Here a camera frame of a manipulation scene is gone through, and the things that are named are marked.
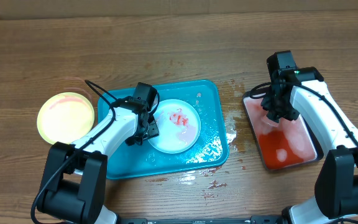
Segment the yellow plate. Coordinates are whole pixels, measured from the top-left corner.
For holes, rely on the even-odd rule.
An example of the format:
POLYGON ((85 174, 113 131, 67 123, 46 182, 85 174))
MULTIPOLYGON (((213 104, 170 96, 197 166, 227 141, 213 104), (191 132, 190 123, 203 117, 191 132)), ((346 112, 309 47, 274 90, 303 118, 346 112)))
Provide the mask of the yellow plate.
POLYGON ((49 144, 69 144, 85 136, 94 124, 94 108, 85 96, 74 92, 59 93, 39 110, 37 129, 49 144))

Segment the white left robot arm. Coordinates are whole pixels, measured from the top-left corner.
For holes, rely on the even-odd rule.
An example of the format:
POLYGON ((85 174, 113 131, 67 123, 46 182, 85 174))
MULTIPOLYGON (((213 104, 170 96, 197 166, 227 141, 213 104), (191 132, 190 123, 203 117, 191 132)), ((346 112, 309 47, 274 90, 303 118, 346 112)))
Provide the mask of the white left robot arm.
POLYGON ((123 143, 140 146, 159 135, 154 113, 160 95, 138 83, 133 95, 105 102, 108 115, 88 134, 50 148, 30 211, 34 223, 36 212, 60 223, 117 223, 118 216, 104 205, 108 159, 123 143))

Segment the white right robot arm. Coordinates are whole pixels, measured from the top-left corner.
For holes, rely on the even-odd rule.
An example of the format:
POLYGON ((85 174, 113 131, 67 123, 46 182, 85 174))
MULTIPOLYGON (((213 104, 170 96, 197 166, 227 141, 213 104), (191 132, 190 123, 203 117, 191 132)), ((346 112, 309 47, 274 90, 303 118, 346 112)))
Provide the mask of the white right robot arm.
POLYGON ((325 161, 309 200, 287 207, 284 223, 351 222, 358 215, 358 129, 331 96, 314 67, 298 68, 289 50, 267 59, 270 82, 262 100, 268 119, 301 116, 321 146, 325 161))

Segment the light blue plate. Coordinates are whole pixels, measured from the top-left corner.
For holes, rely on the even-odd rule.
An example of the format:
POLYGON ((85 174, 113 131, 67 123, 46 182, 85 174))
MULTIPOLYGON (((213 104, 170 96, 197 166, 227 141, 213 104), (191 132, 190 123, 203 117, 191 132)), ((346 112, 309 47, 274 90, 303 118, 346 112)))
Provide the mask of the light blue plate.
POLYGON ((192 147, 200 136, 200 116, 189 103, 163 100, 154 113, 159 135, 149 139, 156 150, 168 154, 184 152, 192 147))

